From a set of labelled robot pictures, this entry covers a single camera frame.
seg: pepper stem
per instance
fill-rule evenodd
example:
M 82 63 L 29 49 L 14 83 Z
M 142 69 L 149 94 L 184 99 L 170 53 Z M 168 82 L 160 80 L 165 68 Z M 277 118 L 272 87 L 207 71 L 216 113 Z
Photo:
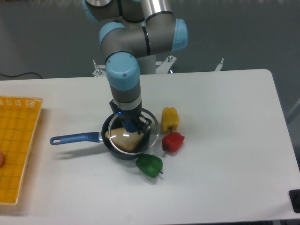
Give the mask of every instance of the pepper stem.
M 170 130 L 170 132 L 172 133 L 172 131 L 173 131 L 173 126 L 169 126 L 169 130 Z

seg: glass lid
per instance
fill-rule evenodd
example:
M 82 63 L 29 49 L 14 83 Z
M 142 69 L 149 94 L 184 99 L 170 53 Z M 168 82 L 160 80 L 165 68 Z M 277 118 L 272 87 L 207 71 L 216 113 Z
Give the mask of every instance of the glass lid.
M 124 154 L 142 154 L 151 148 L 158 139 L 159 125 L 156 117 L 146 109 L 142 109 L 139 118 L 138 131 L 128 132 L 124 124 L 128 127 L 128 121 L 122 120 L 118 114 L 114 115 L 108 125 L 107 138 L 113 147 Z

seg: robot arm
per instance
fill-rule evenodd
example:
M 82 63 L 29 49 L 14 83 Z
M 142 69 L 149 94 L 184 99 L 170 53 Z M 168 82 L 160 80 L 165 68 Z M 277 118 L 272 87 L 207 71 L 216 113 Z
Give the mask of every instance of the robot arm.
M 85 0 L 91 14 L 102 19 L 115 17 L 119 13 L 129 18 L 129 6 L 138 10 L 130 20 L 145 19 L 146 25 L 127 30 L 121 23 L 110 22 L 102 27 L 99 34 L 100 48 L 105 57 L 106 76 L 113 100 L 110 102 L 114 113 L 124 119 L 128 131 L 143 130 L 141 118 L 142 98 L 140 69 L 136 58 L 162 52 L 176 51 L 186 47 L 188 30 L 182 19 L 175 19 L 168 0 Z

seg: pan handle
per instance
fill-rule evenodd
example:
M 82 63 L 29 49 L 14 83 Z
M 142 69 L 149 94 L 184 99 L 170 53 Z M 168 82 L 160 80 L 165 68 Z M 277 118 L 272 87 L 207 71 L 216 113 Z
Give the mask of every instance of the pan handle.
M 99 132 L 82 133 L 75 135 L 57 136 L 50 139 L 51 145 L 67 144 L 75 142 L 102 142 L 102 136 Z

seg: yellow basket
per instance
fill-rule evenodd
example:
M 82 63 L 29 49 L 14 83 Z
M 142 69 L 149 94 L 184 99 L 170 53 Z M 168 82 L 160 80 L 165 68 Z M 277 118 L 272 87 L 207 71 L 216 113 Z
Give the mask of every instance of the yellow basket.
M 43 99 L 0 96 L 0 204 L 17 204 Z

